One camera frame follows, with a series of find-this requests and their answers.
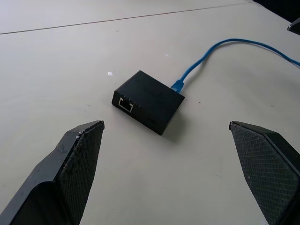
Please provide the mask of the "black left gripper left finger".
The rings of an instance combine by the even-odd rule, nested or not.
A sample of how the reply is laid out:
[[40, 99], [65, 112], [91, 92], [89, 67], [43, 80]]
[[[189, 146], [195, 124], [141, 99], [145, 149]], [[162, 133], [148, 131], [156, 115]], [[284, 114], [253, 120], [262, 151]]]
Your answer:
[[67, 131], [0, 215], [2, 225], [78, 225], [94, 181], [104, 122]]

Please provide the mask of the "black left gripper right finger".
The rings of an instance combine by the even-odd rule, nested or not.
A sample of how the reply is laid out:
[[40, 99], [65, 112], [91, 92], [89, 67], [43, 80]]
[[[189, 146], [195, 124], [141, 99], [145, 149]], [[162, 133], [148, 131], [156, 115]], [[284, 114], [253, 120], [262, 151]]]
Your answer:
[[300, 155], [275, 131], [229, 125], [246, 183], [270, 225], [300, 223]]

